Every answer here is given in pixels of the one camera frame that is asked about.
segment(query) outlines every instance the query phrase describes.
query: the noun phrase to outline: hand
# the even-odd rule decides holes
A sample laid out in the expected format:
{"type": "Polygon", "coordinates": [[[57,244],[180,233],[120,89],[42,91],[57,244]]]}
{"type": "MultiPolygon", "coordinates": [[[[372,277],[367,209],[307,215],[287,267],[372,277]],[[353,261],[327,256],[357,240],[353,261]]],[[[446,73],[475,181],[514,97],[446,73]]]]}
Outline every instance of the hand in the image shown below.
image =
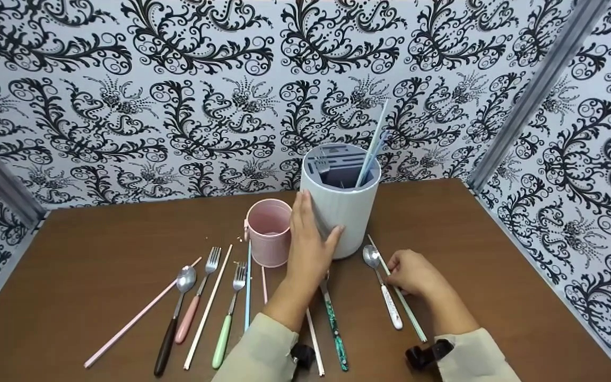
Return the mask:
{"type": "Polygon", "coordinates": [[[422,254],[410,249],[396,251],[388,262],[388,283],[426,299],[439,298],[451,286],[444,276],[422,254]]]}
{"type": "Polygon", "coordinates": [[[315,290],[329,270],[344,227],[337,225],[327,241],[322,241],[315,225],[312,200],[307,189],[303,193],[296,193],[289,225],[291,248],[286,265],[286,279],[305,290],[315,290]]]}

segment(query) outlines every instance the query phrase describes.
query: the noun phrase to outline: pink metal cup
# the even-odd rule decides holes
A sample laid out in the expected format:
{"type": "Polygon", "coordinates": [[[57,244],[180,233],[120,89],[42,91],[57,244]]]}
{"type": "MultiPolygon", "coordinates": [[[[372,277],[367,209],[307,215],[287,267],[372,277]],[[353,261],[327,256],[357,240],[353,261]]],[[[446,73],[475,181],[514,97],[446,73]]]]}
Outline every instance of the pink metal cup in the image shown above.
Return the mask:
{"type": "Polygon", "coordinates": [[[286,263],[289,257],[291,207],[279,199],[255,203],[245,219],[245,238],[251,240],[251,256],[266,268],[286,263]]]}

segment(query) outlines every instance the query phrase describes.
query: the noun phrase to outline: sleeve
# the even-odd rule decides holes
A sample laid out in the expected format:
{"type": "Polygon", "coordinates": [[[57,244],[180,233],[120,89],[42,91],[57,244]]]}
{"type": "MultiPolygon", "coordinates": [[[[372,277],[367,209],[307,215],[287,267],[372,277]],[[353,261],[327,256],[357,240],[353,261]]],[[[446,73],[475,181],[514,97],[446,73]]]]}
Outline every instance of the sleeve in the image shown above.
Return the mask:
{"type": "Polygon", "coordinates": [[[283,382],[291,380],[296,362],[291,348],[298,334],[264,314],[252,321],[230,352],[213,382],[283,382]]]}
{"type": "Polygon", "coordinates": [[[454,349],[437,362],[444,382],[520,382],[499,346],[484,328],[465,334],[446,334],[454,349]]]}

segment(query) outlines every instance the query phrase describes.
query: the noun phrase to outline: left hand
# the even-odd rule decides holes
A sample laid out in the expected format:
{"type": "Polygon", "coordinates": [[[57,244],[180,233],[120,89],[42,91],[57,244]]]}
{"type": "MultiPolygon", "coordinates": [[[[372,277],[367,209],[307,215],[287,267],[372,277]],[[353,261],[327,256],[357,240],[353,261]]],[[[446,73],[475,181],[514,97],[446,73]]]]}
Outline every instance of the left hand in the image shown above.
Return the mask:
{"type": "Polygon", "coordinates": [[[286,266],[286,279],[299,288],[315,290],[329,270],[344,227],[337,225],[329,234],[327,241],[322,240],[315,225],[312,200],[307,189],[302,193],[296,193],[289,225],[291,248],[286,266]]]}

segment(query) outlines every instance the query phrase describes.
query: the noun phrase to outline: wooden table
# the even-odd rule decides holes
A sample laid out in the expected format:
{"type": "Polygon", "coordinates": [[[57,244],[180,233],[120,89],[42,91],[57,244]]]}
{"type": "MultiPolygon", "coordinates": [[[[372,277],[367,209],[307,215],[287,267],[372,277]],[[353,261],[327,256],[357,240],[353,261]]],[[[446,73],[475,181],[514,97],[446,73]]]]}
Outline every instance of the wooden table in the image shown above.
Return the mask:
{"type": "MultiPolygon", "coordinates": [[[[271,193],[54,211],[0,294],[0,380],[155,380],[153,367],[178,298],[175,290],[92,368],[85,370],[82,364],[160,293],[181,266],[203,256],[197,266],[201,273],[211,246],[222,246],[225,256],[233,244],[231,261],[246,259],[247,244],[239,237],[252,203],[269,197],[291,203],[293,196],[271,193]]],[[[489,329],[523,381],[611,381],[611,361],[460,181],[381,185],[369,232],[385,259],[396,249],[424,253],[489,329]]],[[[232,292],[231,261],[191,370],[182,365],[217,274],[184,344],[174,345],[162,381],[212,379],[211,358],[232,292]]],[[[276,289],[284,271],[267,271],[269,291],[276,289]]],[[[259,266],[253,266],[252,275],[251,310],[256,314],[263,306],[259,266]]],[[[339,368],[318,294],[310,307],[325,380],[440,380],[436,372],[415,373],[405,365],[404,352],[418,338],[404,312],[405,328],[392,328],[376,276],[359,254],[333,264],[330,294],[350,371],[339,368]]],[[[186,296],[184,310],[192,297],[186,296]]],[[[425,307],[418,300],[410,299],[410,304],[432,338],[425,307]]],[[[242,335],[244,314],[241,292],[229,348],[242,335]]],[[[310,343],[307,324],[301,340],[310,343]]],[[[319,380],[316,365],[299,379],[319,380]]]]}

